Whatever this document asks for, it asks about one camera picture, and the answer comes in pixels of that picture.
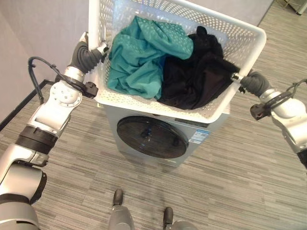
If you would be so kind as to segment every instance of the laundry basket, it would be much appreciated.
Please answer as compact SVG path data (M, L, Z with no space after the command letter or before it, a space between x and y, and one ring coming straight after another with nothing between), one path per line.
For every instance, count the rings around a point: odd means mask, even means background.
M102 41L112 47L114 37L135 15L180 24L187 34L195 33L198 25L204 26L209 34L217 37L225 59L240 67L243 76L251 70L266 42L262 29L184 0L90 0L89 48L96 48ZM182 110L154 99L146 100L108 89L110 64L106 58L104 64L99 64L91 73L91 79L99 88L95 98L98 103L201 123L217 120L240 86L232 83L203 108Z

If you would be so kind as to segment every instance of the teal cloth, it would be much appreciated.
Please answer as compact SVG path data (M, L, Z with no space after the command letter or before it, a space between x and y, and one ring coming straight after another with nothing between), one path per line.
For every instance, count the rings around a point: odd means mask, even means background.
M107 86L120 93L159 99L165 55L188 59L192 51L193 42L180 25L135 16L114 38Z

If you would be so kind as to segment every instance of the washing machine window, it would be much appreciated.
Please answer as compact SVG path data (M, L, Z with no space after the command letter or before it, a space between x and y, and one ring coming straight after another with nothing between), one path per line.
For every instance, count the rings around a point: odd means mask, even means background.
M186 136L172 125L146 116L128 116L117 125L119 137L135 150L158 158L182 156L189 145Z

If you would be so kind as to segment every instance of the washing machine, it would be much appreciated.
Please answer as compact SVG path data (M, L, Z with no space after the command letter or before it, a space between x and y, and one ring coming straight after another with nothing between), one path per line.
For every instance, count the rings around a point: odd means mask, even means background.
M230 113L227 107L215 122L204 124L109 105L104 108L120 152L173 167L184 162Z

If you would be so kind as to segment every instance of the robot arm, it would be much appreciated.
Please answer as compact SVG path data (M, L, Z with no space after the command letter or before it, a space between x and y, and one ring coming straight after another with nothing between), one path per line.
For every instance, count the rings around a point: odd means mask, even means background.
M293 93L279 92L274 89L267 79L258 72L253 72L246 77L233 74L232 79L238 81L246 90L261 101L251 107L252 116L259 120L270 115L272 121L281 130L284 138L307 168L307 113L305 105L292 98Z
M38 229L31 204L41 197L47 176L33 166L47 164L48 153L67 126L71 112L81 103L82 96L96 96L97 87L92 82L83 84L84 76L104 61L107 50L103 43L89 51L87 33L82 35L64 75L58 72L60 81L52 85L48 101L39 106L16 143L0 158L0 230Z

